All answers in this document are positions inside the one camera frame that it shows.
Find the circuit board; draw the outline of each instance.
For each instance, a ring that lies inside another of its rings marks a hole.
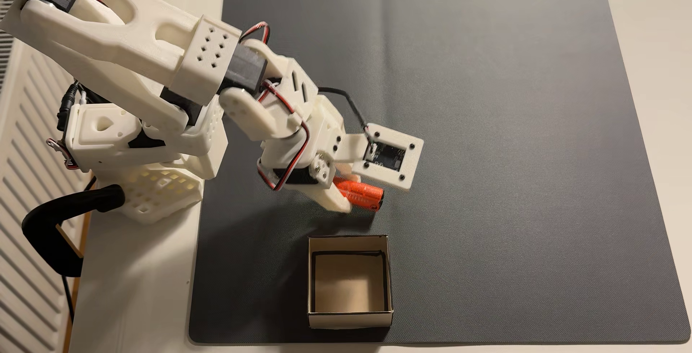
[[[374,152],[366,151],[363,160],[399,172],[406,151],[381,142],[374,144],[377,146]]]

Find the white 3d-printed robot arm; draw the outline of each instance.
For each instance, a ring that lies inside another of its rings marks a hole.
[[[0,27],[110,101],[71,106],[52,146],[102,186],[121,185],[121,210],[140,222],[201,199],[201,180],[216,176],[226,150],[224,111],[262,141],[257,170],[272,189],[349,212],[337,168],[411,186],[423,141],[377,125],[346,134],[299,64],[267,47],[268,31],[245,39],[161,0],[15,0]]]

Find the black cable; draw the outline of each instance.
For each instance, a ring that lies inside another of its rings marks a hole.
[[[84,191],[89,191],[96,183],[96,176],[92,176],[89,184],[86,185]],[[67,285],[67,278],[62,276],[62,285],[65,286],[65,296],[67,297],[67,308],[70,310],[70,321],[75,322],[75,308],[72,306],[72,295],[70,295],[70,286]]]
[[[57,111],[57,126],[56,128],[60,131],[65,131],[67,127],[67,118],[70,115],[70,109],[75,103],[75,94],[77,93],[77,88],[79,88],[80,83],[75,80],[74,83],[70,84],[70,87],[65,91],[65,95],[62,96],[60,101],[60,108]]]
[[[62,285],[65,286],[65,296],[67,296],[67,308],[70,310],[70,321],[75,322],[75,308],[72,307],[72,295],[70,295],[70,286],[67,285],[67,278],[62,277]]]
[[[89,191],[91,187],[93,187],[94,183],[96,183],[96,176],[91,177],[91,180],[89,180],[89,184],[86,185],[84,191]]]
[[[356,114],[356,117],[358,117],[358,121],[360,122],[360,126],[364,129],[368,127],[368,124],[365,123],[365,119],[363,118],[363,115],[360,114],[358,107],[356,107],[356,103],[354,103],[354,101],[351,99],[351,95],[349,95],[348,92],[340,90],[340,89],[333,89],[332,87],[317,87],[317,91],[318,92],[335,93],[336,95],[341,95],[341,96],[345,97],[346,100],[348,101],[349,106],[351,106],[351,110],[353,110],[353,112]]]

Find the red and black wire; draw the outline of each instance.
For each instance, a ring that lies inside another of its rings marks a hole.
[[[243,41],[247,38],[247,36],[253,34],[257,30],[260,30],[261,28],[264,29],[264,32],[262,33],[262,42],[266,44],[267,42],[269,42],[269,23],[264,21],[258,22],[253,27],[249,28],[248,30],[245,30],[245,32],[238,39],[238,42]]]
[[[286,101],[286,99],[279,93],[279,91],[276,89],[276,87],[274,86],[274,84],[271,81],[264,80],[264,82],[262,82],[262,86],[264,87],[264,91],[257,101],[262,102],[264,100],[264,98],[266,98],[266,96],[269,93],[272,93],[279,101],[281,101],[281,103],[286,107],[286,109],[289,111],[289,113],[292,114],[295,112],[293,110],[293,108],[291,107],[290,103],[288,103],[288,101]],[[301,128],[303,128],[305,130],[305,142],[303,143],[303,145],[298,150],[298,153],[296,153],[296,155],[293,157],[293,159],[290,160],[289,166],[286,167],[286,171],[284,171],[284,173],[281,175],[281,178],[279,178],[279,181],[276,184],[274,184],[269,179],[269,177],[266,176],[266,174],[264,174],[264,171],[262,170],[261,159],[257,160],[257,172],[262,177],[262,180],[264,180],[264,183],[266,183],[266,185],[268,185],[269,188],[271,188],[275,191],[278,191],[279,189],[281,189],[284,186],[284,184],[286,183],[286,180],[288,180],[291,172],[293,172],[293,169],[296,167],[296,164],[300,160],[300,156],[305,151],[305,148],[307,146],[308,141],[310,140],[310,130],[308,129],[307,124],[305,123],[304,120],[302,120],[300,122],[300,126],[301,126]]]

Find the white radiator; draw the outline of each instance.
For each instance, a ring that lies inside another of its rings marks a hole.
[[[12,0],[0,0],[0,17]],[[0,352],[61,352],[68,322],[60,276],[22,234],[32,208],[81,191],[88,176],[69,171],[46,145],[58,139],[59,101],[73,82],[53,60],[0,32]],[[82,218],[63,224],[79,243]]]

